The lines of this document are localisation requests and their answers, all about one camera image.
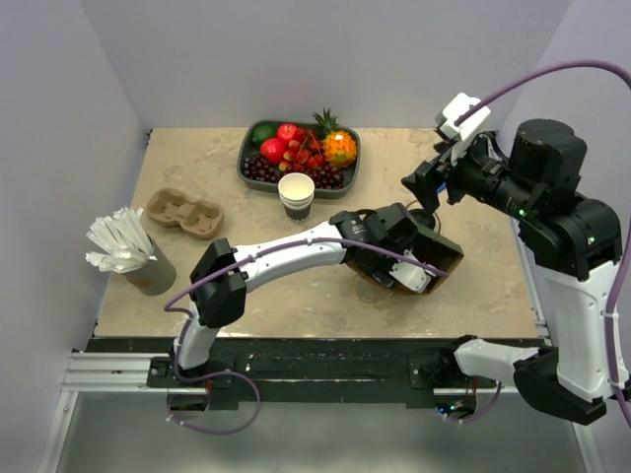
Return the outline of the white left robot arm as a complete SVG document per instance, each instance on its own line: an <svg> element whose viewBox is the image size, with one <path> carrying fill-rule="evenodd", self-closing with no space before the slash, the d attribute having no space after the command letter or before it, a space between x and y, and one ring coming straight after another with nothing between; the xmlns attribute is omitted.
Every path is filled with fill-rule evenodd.
<svg viewBox="0 0 631 473"><path fill-rule="evenodd" d="M219 330L245 312L246 296L275 280L317 267L345 264L387 289L422 293L430 276L414 256L417 223L400 204L342 211L315 227L273 241L211 244L190 275L186 323L174 341L171 377L182 386L204 375Z"/></svg>

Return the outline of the brown and green paper bag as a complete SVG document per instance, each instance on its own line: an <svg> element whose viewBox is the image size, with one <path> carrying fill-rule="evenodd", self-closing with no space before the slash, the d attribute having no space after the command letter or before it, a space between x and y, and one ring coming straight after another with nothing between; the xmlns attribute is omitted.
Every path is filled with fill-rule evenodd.
<svg viewBox="0 0 631 473"><path fill-rule="evenodd" d="M360 210L358 216L366 230L365 241L374 246L407 257L411 264L423 268L432 276L422 294L403 289L389 275L396 258L364 248L349 250L351 259L346 265L364 279L392 292L407 296L426 296L434 292L445 278L437 272L453 272L463 260L459 245L438 232L418 225L401 203L393 203L376 210Z"/></svg>

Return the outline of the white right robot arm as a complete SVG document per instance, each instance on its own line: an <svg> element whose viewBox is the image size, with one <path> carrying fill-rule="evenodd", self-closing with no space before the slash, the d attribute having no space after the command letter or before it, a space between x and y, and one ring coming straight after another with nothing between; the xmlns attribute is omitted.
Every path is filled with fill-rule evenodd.
<svg viewBox="0 0 631 473"><path fill-rule="evenodd" d="M480 139L453 160L454 142L402 180L427 211L472 197L518 223L548 285L555 309L555 342L520 348L474 336L459 338L439 363L442 381L463 386L482 376L514 387L533 409L580 425L626 397L629 373L616 347L615 277L627 263L620 221L607 204L578 191L588 147L567 124L531 119L517 129L509 158L490 157Z"/></svg>

